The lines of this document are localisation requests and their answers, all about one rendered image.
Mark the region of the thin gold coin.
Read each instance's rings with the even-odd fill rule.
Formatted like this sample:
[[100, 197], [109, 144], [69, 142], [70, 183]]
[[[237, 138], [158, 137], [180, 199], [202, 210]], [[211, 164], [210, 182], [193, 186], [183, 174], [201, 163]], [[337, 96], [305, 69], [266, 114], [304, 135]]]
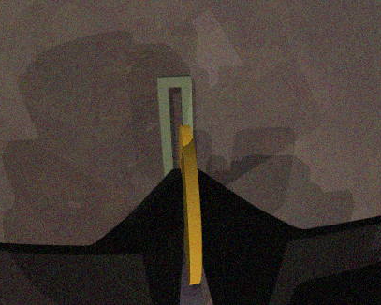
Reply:
[[202, 261], [202, 232], [198, 167], [193, 131], [190, 125], [179, 126], [179, 159], [183, 178], [183, 247], [187, 281], [199, 284]]

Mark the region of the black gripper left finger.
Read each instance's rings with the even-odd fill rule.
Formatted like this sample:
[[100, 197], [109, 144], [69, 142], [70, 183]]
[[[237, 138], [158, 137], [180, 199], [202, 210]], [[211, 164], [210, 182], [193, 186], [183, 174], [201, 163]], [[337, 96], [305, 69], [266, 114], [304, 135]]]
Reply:
[[90, 246], [0, 242], [0, 305], [180, 305], [183, 178], [173, 168]]

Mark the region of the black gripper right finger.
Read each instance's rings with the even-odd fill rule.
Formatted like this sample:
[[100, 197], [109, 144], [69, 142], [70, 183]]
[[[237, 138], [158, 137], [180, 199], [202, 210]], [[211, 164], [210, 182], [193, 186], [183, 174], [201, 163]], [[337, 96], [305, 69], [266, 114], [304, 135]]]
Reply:
[[304, 281], [381, 262], [381, 216], [303, 230], [201, 170], [198, 192], [213, 305], [288, 305]]

